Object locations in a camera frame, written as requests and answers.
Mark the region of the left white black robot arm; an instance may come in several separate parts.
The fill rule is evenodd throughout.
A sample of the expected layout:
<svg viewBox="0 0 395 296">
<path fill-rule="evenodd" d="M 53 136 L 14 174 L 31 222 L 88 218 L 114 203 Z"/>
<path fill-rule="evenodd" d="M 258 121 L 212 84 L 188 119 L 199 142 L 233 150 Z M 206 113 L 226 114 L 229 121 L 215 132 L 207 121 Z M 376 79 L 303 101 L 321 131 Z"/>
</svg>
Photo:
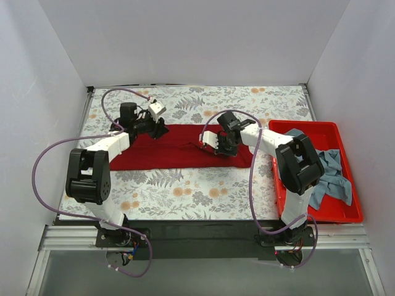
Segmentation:
<svg viewBox="0 0 395 296">
<path fill-rule="evenodd" d="M 99 226 L 118 231 L 127 218 L 110 196 L 110 163 L 129 149 L 140 134 L 158 139 L 168 128 L 161 115 L 166 111 L 163 103 L 153 99 L 145 110 L 137 104 L 122 103 L 120 117 L 110 126 L 106 138 L 84 148 L 73 149 L 69 155 L 65 193 L 85 205 Z"/>
</svg>

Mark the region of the red t-shirt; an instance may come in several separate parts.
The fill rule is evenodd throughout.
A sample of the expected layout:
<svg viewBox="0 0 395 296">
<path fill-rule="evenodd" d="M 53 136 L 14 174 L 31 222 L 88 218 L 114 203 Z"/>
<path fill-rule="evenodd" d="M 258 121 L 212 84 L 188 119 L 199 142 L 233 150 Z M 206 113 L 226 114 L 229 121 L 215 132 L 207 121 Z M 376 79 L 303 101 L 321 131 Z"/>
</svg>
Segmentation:
<svg viewBox="0 0 395 296">
<path fill-rule="evenodd" d="M 202 125 L 168 125 L 169 132 L 159 139 L 141 134 L 110 163 L 112 171 L 172 168 L 249 168 L 252 154 L 248 146 L 238 146 L 237 156 L 215 155 L 199 143 Z"/>
</svg>

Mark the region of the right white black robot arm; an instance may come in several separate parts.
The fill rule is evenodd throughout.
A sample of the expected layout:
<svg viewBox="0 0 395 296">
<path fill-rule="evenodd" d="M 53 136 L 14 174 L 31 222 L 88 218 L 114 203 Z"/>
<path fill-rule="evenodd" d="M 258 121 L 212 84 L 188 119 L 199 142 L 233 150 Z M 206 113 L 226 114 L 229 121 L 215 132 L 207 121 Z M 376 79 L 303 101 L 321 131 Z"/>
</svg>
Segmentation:
<svg viewBox="0 0 395 296">
<path fill-rule="evenodd" d="M 204 131 L 201 134 L 203 146 L 212 148 L 214 154 L 236 156 L 238 146 L 252 147 L 250 177 L 254 172 L 254 162 L 259 150 L 276 160 L 280 180 L 286 188 L 286 203 L 281 214 L 281 228 L 265 230 L 257 221 L 252 201 L 252 182 L 249 182 L 249 204 L 253 220 L 267 235 L 282 234 L 299 229 L 307 221 L 307 208 L 314 187 L 319 183 L 325 170 L 308 136 L 290 136 L 262 127 L 253 116 L 246 120 L 236 118 L 232 110 L 220 112 L 217 119 L 222 130 L 218 133 Z"/>
</svg>

